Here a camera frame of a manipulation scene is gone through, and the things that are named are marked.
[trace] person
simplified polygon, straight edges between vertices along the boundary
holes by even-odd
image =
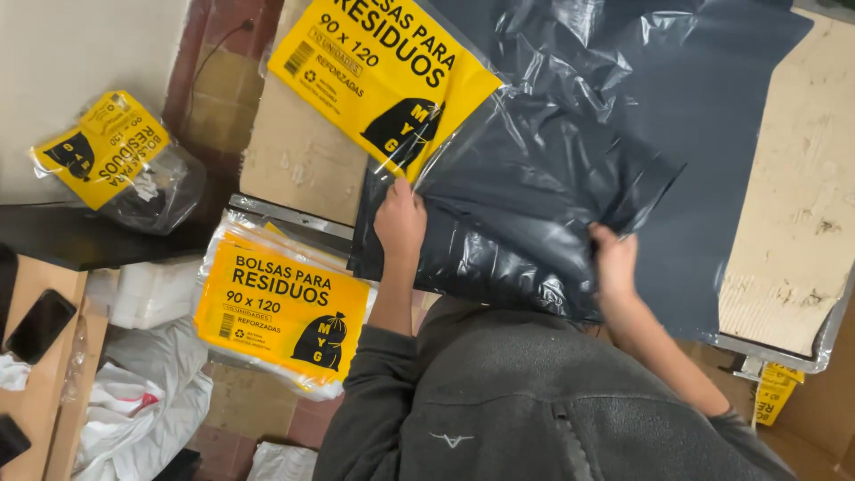
[[[427,214],[397,179],[385,263],[314,479],[795,479],[678,348],[634,287],[637,240],[590,226],[615,346],[561,318],[443,297],[418,337]]]

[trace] jacket logo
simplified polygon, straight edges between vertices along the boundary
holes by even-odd
[[[458,436],[455,438],[450,438],[450,437],[448,437],[447,434],[444,434],[442,436],[437,436],[433,433],[430,433],[430,435],[433,437],[438,437],[439,439],[445,439],[445,442],[448,442],[448,447],[451,449],[456,448],[457,445],[460,444],[460,442],[464,439],[475,439],[475,436]]]

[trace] dark gray jacket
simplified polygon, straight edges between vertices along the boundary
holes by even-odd
[[[558,318],[440,321],[418,346],[363,328],[315,480],[794,479],[736,414],[704,417]]]

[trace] black power cord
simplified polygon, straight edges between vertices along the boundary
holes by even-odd
[[[220,49],[220,47],[228,40],[229,37],[234,35],[237,32],[243,30],[244,32],[252,32],[252,30],[256,27],[256,24],[252,22],[250,19],[246,19],[241,22],[240,25],[231,29],[222,36],[222,39],[217,43],[217,45],[208,52],[208,55],[202,60],[202,63],[199,64],[199,70],[196,71],[196,75],[193,77],[193,82],[190,84],[190,108],[187,109],[187,114],[184,117],[184,122],[181,124],[180,132],[183,134],[185,129],[187,128],[187,124],[190,123],[190,117],[193,114],[193,102],[196,100],[195,90],[196,90],[196,81],[199,80],[199,75],[202,73],[202,69],[205,68],[205,64],[208,63],[208,60]]]

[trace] black plastic sheet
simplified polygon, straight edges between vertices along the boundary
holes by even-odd
[[[575,113],[613,127],[616,137],[647,145],[664,165],[687,163],[640,231],[636,284],[672,334],[715,335],[717,293],[751,172],[771,72],[812,22],[791,14],[791,3],[774,0],[433,0],[432,4],[489,57],[517,92],[544,108],[555,104],[562,114]],[[518,129],[522,134],[527,130]],[[530,140],[549,146],[563,142],[557,137]],[[458,155],[437,162],[439,168],[427,174],[420,189],[430,220],[417,283],[505,306],[510,303],[507,293],[516,288],[519,294],[511,298],[521,302],[515,307],[571,317],[580,307],[586,318],[585,306],[590,303],[579,304],[577,293],[585,292],[577,279],[568,278],[566,270],[560,274],[562,280],[543,274],[564,265],[566,259],[553,256],[560,249],[544,242],[540,246],[549,255],[532,256],[538,242],[547,239],[539,239],[533,231],[527,245],[508,243],[499,212],[467,217],[469,206],[455,208],[461,205],[454,198],[457,193],[444,185],[451,179],[450,186],[465,189],[465,181],[445,176],[460,168],[467,155],[463,142],[455,139],[451,145],[455,144],[460,146]],[[384,190],[378,183],[369,179],[364,189]],[[370,199],[376,196],[363,193],[351,266],[359,276],[376,278],[381,254],[372,241],[370,223],[378,203]],[[636,206],[643,217],[646,207]],[[485,243],[478,233],[515,253]],[[571,229],[568,237],[574,235],[579,246],[589,242],[583,230]],[[471,258],[473,246],[478,246],[477,256]],[[434,259],[440,254],[445,259]],[[517,254],[531,260],[516,261]],[[514,260],[505,263],[506,259]],[[590,263],[590,258],[583,260]],[[445,267],[429,271],[436,264]],[[515,268],[503,272],[496,270],[497,265]],[[590,265],[581,265],[581,270],[590,270]],[[475,289],[473,284],[483,283],[475,280],[489,287]]]

